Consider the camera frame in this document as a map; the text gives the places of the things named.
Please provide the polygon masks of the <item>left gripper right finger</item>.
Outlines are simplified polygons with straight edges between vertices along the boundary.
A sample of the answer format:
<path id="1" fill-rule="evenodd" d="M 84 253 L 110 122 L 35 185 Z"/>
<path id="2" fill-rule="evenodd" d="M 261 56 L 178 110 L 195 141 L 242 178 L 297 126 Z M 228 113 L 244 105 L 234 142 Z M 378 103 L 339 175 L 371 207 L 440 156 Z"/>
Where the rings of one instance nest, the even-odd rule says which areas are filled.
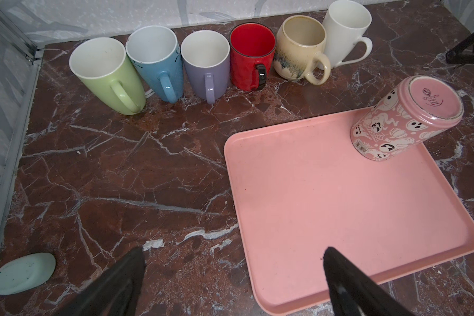
<path id="1" fill-rule="evenodd" d="M 411 315 L 336 248 L 328 247 L 323 267 L 335 315 Z"/>

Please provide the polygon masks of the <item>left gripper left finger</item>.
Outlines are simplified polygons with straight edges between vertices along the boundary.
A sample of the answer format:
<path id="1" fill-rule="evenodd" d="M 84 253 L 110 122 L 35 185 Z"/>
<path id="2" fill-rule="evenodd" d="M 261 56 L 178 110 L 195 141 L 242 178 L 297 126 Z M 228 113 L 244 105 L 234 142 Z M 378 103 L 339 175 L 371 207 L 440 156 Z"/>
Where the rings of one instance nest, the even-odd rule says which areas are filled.
<path id="1" fill-rule="evenodd" d="M 134 315 L 146 270 L 141 247 L 131 249 L 55 315 Z"/>

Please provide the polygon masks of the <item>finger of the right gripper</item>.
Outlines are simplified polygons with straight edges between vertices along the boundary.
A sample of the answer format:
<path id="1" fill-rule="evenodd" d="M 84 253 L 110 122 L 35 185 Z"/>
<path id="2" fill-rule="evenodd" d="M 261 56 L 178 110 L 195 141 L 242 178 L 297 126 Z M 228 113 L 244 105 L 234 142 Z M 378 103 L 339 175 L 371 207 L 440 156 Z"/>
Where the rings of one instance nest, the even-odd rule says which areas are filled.
<path id="1" fill-rule="evenodd" d="M 474 64 L 474 33 L 446 53 L 448 64 Z"/>

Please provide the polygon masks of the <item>pink ghost pattern mug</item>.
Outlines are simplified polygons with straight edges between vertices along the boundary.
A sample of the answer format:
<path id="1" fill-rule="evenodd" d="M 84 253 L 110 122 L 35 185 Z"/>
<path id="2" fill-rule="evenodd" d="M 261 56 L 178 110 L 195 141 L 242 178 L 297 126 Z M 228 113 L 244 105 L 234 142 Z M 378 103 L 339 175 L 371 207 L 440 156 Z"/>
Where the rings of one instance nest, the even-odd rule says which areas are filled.
<path id="1" fill-rule="evenodd" d="M 456 126 L 460 96 L 431 76 L 410 76 L 370 107 L 351 129 L 351 142 L 367 159 L 385 161 Z"/>

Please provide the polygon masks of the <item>white ceramic mug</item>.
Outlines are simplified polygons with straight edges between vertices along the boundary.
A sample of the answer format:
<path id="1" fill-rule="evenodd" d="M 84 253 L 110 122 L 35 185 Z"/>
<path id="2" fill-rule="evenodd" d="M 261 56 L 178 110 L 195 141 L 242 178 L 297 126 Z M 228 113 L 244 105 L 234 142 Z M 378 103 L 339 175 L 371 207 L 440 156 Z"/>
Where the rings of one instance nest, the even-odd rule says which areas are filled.
<path id="1" fill-rule="evenodd" d="M 335 1 L 325 15 L 323 26 L 327 35 L 325 55 L 331 67 L 358 63 L 366 59 L 372 51 L 373 42 L 363 36 L 372 22 L 371 13 L 361 4 L 354 1 Z M 366 45 L 362 57 L 344 61 L 357 43 Z"/>

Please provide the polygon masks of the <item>cream speckled squat mug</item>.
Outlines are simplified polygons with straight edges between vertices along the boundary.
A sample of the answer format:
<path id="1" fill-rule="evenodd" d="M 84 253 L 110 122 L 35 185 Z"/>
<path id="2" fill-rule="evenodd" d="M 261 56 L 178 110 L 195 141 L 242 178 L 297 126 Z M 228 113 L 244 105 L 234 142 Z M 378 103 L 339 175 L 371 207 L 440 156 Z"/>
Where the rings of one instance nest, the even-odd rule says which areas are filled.
<path id="1" fill-rule="evenodd" d="M 288 17 L 276 34 L 273 67 L 287 80 L 306 79 L 320 86 L 329 79 L 331 64 L 324 54 L 327 34 L 316 19 L 304 15 Z"/>

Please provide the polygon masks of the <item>red mug black handle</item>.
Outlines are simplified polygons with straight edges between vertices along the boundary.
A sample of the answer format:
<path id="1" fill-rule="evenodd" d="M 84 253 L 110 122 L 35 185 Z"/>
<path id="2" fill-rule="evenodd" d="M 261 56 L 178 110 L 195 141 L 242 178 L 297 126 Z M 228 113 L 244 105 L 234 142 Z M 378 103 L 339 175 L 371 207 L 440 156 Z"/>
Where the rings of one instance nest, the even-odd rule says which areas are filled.
<path id="1" fill-rule="evenodd" d="M 243 91 L 262 90 L 275 55 L 275 34 L 267 26 L 247 22 L 234 27 L 229 40 L 232 83 Z"/>

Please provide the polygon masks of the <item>light green ceramic mug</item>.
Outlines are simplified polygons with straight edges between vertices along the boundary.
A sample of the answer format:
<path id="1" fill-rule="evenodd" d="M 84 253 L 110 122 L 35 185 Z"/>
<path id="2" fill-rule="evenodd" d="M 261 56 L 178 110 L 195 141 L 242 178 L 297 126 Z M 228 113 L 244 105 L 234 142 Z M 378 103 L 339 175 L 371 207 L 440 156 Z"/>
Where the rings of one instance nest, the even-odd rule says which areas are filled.
<path id="1" fill-rule="evenodd" d="M 69 67 L 105 105 L 135 115 L 146 105 L 146 93 L 125 46 L 114 38 L 95 38 L 71 54 Z"/>

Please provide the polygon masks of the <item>blue polka dot mug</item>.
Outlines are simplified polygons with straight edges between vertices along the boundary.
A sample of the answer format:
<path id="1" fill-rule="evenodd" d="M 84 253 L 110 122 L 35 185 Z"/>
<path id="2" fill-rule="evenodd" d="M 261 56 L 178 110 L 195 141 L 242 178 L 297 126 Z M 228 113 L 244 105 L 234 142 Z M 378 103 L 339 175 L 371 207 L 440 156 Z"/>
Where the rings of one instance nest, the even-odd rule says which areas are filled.
<path id="1" fill-rule="evenodd" d="M 176 34 L 164 26 L 146 26 L 126 42 L 132 64 L 163 101 L 176 103 L 183 95 L 184 73 Z"/>

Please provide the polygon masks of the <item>lavender ceramic mug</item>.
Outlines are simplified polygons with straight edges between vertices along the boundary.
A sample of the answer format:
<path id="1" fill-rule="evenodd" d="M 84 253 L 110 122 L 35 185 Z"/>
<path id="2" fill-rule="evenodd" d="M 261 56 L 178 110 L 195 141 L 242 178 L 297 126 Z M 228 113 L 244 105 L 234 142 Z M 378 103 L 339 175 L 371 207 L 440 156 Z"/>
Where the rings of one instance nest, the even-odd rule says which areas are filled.
<path id="1" fill-rule="evenodd" d="M 182 41 L 181 55 L 194 93 L 214 104 L 229 85 L 229 41 L 213 30 L 196 31 Z"/>

